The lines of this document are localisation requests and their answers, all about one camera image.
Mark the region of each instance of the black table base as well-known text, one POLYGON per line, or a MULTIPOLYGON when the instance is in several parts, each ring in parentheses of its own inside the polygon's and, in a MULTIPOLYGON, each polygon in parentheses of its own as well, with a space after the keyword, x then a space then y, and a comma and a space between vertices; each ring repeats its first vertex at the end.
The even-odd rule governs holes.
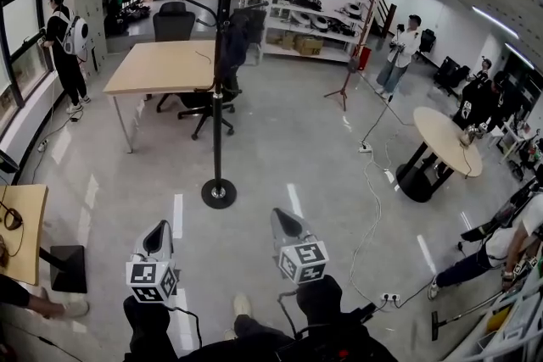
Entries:
POLYGON ((428 145, 423 143, 407 164, 401 164, 396 171, 396 179, 402 192, 418 203, 427 202, 434 192, 439 189, 454 172, 451 168, 447 167, 441 177, 432 184, 426 176, 425 171, 435 163, 437 156, 432 153, 423 161, 420 168, 416 166, 417 161, 423 156, 427 148, 428 145))
POLYGON ((51 288, 54 291, 87 294, 83 246, 52 246, 51 253, 40 248, 40 258, 51 265, 51 288))

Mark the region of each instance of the white backpack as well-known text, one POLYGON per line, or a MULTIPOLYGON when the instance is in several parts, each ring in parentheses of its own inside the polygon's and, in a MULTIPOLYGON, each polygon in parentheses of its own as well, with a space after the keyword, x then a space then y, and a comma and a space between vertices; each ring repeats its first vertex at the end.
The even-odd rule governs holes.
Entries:
POLYGON ((64 21, 66 26, 66 32, 62 41, 57 37, 60 45, 67 54, 78 54, 85 50, 87 46, 88 25, 87 22, 79 15, 75 15, 70 11, 72 19, 66 17, 61 11, 54 13, 56 17, 59 17, 64 21))

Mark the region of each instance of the white shirt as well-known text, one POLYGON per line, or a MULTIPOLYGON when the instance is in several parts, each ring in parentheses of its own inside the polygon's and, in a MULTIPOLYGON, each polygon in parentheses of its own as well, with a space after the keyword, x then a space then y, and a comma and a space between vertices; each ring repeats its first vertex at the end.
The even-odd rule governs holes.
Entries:
POLYGON ((528 240, 524 246, 532 243, 535 237, 532 237, 534 231, 543 225, 543 194, 535 195, 528 205, 520 212, 512 223, 511 228, 498 228, 492 237, 486 243, 486 254, 489 255, 490 265, 496 267, 507 260, 507 250, 512 242, 515 232, 520 222, 523 222, 524 229, 528 233, 528 240))
MULTIPOLYGON (((399 68, 404 68, 411 62, 411 56, 415 54, 418 48, 421 45, 421 34, 422 32, 418 29, 416 31, 410 31, 407 29, 405 32, 401 32, 400 36, 392 38, 392 42, 397 42, 399 45, 405 45, 404 51, 398 55, 396 59, 395 66, 399 68)), ((388 60, 392 62, 398 48, 395 47, 389 54, 388 60)))

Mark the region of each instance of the window frame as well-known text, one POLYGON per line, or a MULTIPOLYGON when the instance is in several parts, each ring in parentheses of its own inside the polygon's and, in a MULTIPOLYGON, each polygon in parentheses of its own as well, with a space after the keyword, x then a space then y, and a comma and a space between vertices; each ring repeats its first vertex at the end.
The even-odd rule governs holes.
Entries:
POLYGON ((34 91, 42 84, 42 82, 45 80, 48 74, 51 73, 50 70, 45 71, 45 74, 43 75, 43 77, 34 85, 34 87, 31 89, 28 95, 26 97, 22 96, 21 90, 19 89, 19 85, 17 84, 17 80, 15 79, 13 64, 18 58, 20 58, 22 54, 24 54, 28 49, 30 49, 38 41, 40 37, 44 35, 43 28, 45 27, 45 19, 43 16, 43 0, 36 0, 36 18, 37 18, 39 31, 35 35, 29 36, 23 42, 23 44, 21 44, 19 48, 17 48, 13 53, 10 53, 9 46, 8 46, 8 38, 6 35, 6 27, 5 27, 4 17, 3 17, 3 9, 7 5, 15 1, 17 0, 0 0, 0 46, 2 47, 2 55, 3 55, 0 57, 0 62, 3 62, 3 64, 6 67, 6 71, 8 73, 8 78, 9 78, 8 88, 14 96, 14 101, 17 106, 11 118, 6 122, 6 125, 3 127, 3 130, 0 131, 0 140, 4 136, 5 132, 8 130, 11 122, 13 121, 17 113, 19 113, 19 111, 22 108, 24 108, 25 103, 28 101, 28 99, 31 97, 34 91))

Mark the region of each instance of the white sneaker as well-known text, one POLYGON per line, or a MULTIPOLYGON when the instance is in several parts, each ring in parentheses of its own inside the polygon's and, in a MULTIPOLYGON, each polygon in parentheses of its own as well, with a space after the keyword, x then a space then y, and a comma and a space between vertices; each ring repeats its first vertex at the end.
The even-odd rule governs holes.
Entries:
POLYGON ((437 297, 439 290, 441 289, 441 288, 438 287, 438 284, 435 283, 437 281, 437 279, 438 279, 437 275, 434 276, 434 280, 432 281, 432 283, 428 287, 428 299, 429 300, 434 300, 437 297))
POLYGON ((251 314, 252 309, 249 298, 242 293, 236 294, 236 297, 234 298, 234 316, 236 318, 238 315, 247 315, 250 317, 251 314))
POLYGON ((232 341, 233 339, 236 339, 238 335, 236 335, 236 332, 232 329, 228 329, 224 331, 224 340, 225 341, 232 341))
POLYGON ((70 106, 66 109, 67 114, 75 114, 77 112, 80 112, 83 110, 83 106, 81 104, 77 104, 77 106, 74 106, 72 103, 70 103, 70 106))
POLYGON ((79 302, 69 302, 68 304, 63 304, 64 306, 64 315, 63 317, 75 318, 82 317, 88 312, 88 303, 84 300, 79 302))

